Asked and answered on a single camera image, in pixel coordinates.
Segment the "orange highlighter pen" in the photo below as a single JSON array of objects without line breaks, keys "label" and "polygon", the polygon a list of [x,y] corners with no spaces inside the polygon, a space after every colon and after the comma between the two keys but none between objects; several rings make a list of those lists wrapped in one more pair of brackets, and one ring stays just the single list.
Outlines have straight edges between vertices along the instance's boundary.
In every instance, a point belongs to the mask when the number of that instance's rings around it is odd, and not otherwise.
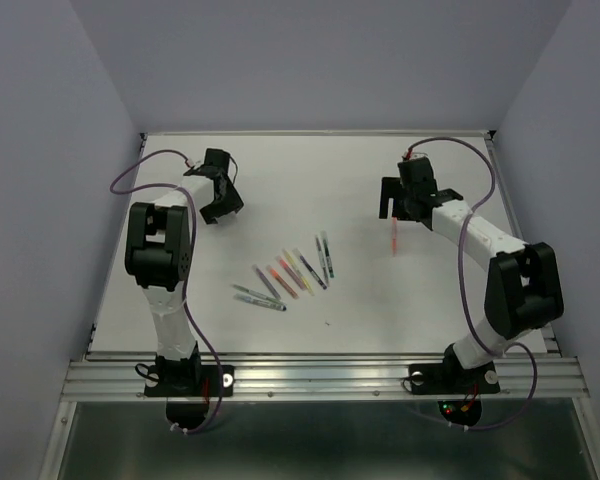
[{"label": "orange highlighter pen", "polygon": [[396,217],[392,217],[391,218],[391,252],[392,252],[392,256],[395,256],[397,254],[397,235],[398,235],[397,219],[396,219]]}]

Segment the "green gel pen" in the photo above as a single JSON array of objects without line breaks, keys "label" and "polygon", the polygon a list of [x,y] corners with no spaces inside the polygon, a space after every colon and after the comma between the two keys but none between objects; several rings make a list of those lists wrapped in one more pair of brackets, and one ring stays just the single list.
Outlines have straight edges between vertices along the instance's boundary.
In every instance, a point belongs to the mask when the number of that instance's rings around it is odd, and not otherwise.
[{"label": "green gel pen", "polygon": [[332,256],[331,256],[331,252],[330,252],[330,246],[329,246],[329,241],[328,241],[328,236],[327,236],[326,231],[321,231],[321,240],[322,240],[322,244],[323,244],[323,248],[324,248],[324,255],[325,255],[328,275],[329,275],[330,279],[333,279],[333,278],[335,278],[335,273],[334,273]]}]

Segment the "purple pen white label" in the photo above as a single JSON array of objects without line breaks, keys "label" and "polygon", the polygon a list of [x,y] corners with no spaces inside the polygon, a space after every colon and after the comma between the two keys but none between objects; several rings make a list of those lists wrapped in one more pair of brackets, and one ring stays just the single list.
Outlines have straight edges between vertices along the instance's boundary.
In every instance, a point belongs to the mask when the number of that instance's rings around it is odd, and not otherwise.
[{"label": "purple pen white label", "polygon": [[328,274],[328,269],[327,269],[327,264],[326,264],[326,258],[324,255],[324,251],[322,249],[322,245],[320,242],[320,239],[317,235],[314,236],[314,241],[315,241],[315,245],[316,245],[316,250],[317,250],[317,255],[318,255],[318,259],[319,259],[319,264],[320,264],[320,268],[322,271],[322,275],[324,278],[324,289],[327,289],[329,286],[329,274]]}]

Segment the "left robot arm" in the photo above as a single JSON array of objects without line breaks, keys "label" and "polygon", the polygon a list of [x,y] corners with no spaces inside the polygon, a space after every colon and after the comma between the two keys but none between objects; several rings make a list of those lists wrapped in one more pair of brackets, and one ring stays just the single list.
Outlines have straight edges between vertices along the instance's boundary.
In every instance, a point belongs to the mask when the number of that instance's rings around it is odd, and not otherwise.
[{"label": "left robot arm", "polygon": [[230,171],[236,166],[229,152],[209,148],[201,165],[187,167],[180,185],[157,183],[170,192],[129,209],[124,267],[148,302],[157,336],[153,363],[134,367],[148,397],[232,395],[234,368],[218,357],[215,365],[202,363],[198,342],[208,341],[193,321],[187,288],[197,219],[216,224],[244,206]]}]

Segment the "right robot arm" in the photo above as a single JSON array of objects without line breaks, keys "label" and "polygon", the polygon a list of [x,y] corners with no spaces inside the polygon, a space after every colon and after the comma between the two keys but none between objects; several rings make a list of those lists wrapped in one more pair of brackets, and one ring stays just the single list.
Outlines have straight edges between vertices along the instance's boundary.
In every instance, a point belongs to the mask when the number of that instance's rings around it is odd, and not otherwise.
[{"label": "right robot arm", "polygon": [[420,223],[457,246],[464,309],[464,257],[486,273],[484,317],[468,322],[469,333],[449,346],[440,366],[443,384],[462,390],[475,380],[476,369],[564,314],[556,254],[544,242],[529,244],[496,227],[455,190],[439,189],[427,157],[405,158],[398,170],[397,177],[381,180],[379,217],[392,214],[399,221]]}]

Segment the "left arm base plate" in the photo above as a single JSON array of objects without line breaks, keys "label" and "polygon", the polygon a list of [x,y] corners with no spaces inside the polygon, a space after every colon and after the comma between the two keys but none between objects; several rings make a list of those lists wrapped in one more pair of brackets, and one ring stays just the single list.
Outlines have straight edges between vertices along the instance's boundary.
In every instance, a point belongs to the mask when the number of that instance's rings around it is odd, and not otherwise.
[{"label": "left arm base plate", "polygon": [[171,431],[184,435],[202,433],[209,429],[220,412],[225,399],[233,396],[235,367],[202,365],[199,375],[171,377],[159,374],[156,365],[137,363],[135,373],[144,380],[143,395],[165,399],[165,418]]}]

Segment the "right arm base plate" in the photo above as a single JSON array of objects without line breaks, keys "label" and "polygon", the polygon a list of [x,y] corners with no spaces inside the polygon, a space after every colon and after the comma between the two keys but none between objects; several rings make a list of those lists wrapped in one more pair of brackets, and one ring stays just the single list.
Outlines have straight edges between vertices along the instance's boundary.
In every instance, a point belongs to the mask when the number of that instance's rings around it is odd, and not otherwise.
[{"label": "right arm base plate", "polygon": [[498,394],[500,384],[493,363],[464,370],[443,363],[408,367],[403,388],[413,395],[438,396],[442,418],[452,425],[475,427],[482,415],[481,395]]}]

